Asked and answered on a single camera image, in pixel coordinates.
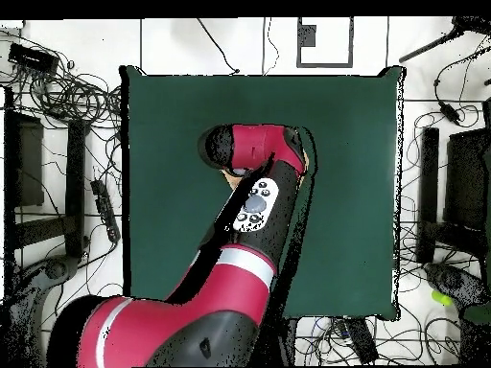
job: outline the black frame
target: black frame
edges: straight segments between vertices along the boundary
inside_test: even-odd
[[[297,68],[352,68],[353,67],[353,38],[355,36],[355,17],[349,17],[348,61],[346,63],[302,63],[302,48],[315,47],[316,40],[308,38],[308,34],[316,35],[316,26],[304,26],[302,17],[297,19],[296,67]]]
[[[16,142],[16,137],[18,137],[16,133],[16,111],[13,103],[13,91],[10,88],[5,88],[5,95],[4,291],[5,295],[10,297],[14,294],[13,277],[16,268],[14,251],[16,249],[64,236],[66,256],[82,259],[86,243],[83,236],[85,136],[89,132],[89,126],[82,120],[74,120],[68,124],[65,214],[17,224],[15,221],[15,192],[20,159],[18,143]]]

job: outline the white stripe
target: white stripe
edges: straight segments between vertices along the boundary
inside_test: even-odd
[[[195,264],[195,262],[196,262],[196,260],[198,259],[198,257],[199,257],[199,250],[198,250],[198,252],[196,253],[195,258],[193,259],[193,262],[191,263],[191,265],[189,265],[189,267],[190,267],[190,268],[191,268],[191,267],[192,267],[192,266]]]
[[[116,308],[112,310],[107,319],[105,320],[103,326],[99,330],[99,337],[97,337],[96,344],[96,362],[98,368],[104,367],[104,350],[105,350],[105,340],[107,339],[107,335],[111,329],[114,320],[118,316],[119,312],[122,311],[129,303],[132,301],[132,298],[128,298],[126,301],[121,302]]]
[[[224,248],[217,264],[235,265],[254,274],[268,287],[274,276],[274,269],[261,257],[239,248]]]

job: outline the green object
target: green object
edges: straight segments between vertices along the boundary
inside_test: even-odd
[[[444,295],[443,293],[440,293],[437,290],[434,290],[432,292],[432,298],[433,298],[433,300],[435,300],[436,302],[439,302],[443,306],[450,306],[453,303],[451,297]]]
[[[131,67],[128,75],[131,295],[163,299],[171,293],[230,195],[222,174],[199,158],[203,131],[216,124],[275,123],[309,129],[318,163],[285,314],[395,316],[401,68],[379,78],[148,77]],[[313,148],[305,144],[312,160]],[[297,211],[312,177],[304,182]]]

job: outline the gray button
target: gray button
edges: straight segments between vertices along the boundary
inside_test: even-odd
[[[249,218],[249,221],[251,223],[258,223],[259,221],[261,220],[261,218],[257,215],[252,215],[250,218]]]
[[[260,196],[252,195],[244,205],[244,210],[248,213],[260,213],[266,209],[266,202]]]

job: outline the black border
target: black border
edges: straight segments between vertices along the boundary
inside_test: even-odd
[[[348,43],[348,62],[347,63],[302,63],[302,41],[300,31],[304,25],[302,17],[297,17],[297,38],[296,38],[296,67],[297,68],[352,68],[353,67],[353,38],[355,36],[355,17],[349,17],[349,43]]]

